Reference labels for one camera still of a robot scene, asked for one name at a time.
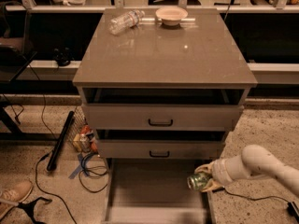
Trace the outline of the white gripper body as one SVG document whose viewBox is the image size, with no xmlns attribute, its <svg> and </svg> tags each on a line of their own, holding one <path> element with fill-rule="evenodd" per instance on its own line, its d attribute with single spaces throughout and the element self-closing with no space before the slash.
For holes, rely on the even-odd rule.
<svg viewBox="0 0 299 224">
<path fill-rule="evenodd" d="M 240 157 L 218 159 L 212 163 L 213 179 L 227 186 L 244 176 L 244 165 Z"/>
</svg>

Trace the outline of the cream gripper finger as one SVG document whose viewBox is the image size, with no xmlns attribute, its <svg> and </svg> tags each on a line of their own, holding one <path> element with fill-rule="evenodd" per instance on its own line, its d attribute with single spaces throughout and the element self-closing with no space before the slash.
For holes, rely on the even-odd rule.
<svg viewBox="0 0 299 224">
<path fill-rule="evenodd" d="M 213 168 L 213 163 L 206 163 L 198 166 L 194 172 L 196 174 L 198 173 L 206 173 L 206 174 L 211 174 L 212 173 L 212 168 Z"/>
<path fill-rule="evenodd" d="M 223 188 L 223 185 L 214 179 L 209 179 L 206 185 L 202 188 L 202 192 L 214 191 Z"/>
</svg>

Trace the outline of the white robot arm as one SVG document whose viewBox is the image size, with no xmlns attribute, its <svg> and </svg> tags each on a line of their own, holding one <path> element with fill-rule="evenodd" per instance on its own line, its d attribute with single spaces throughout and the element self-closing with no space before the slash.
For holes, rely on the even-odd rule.
<svg viewBox="0 0 299 224">
<path fill-rule="evenodd" d="M 295 196 L 299 196 L 299 170 L 283 163 L 269 150 L 249 145 L 237 156 L 217 159 L 198 166 L 194 172 L 210 176 L 202 192 L 227 187 L 237 180 L 253 180 L 271 177 Z"/>
</svg>

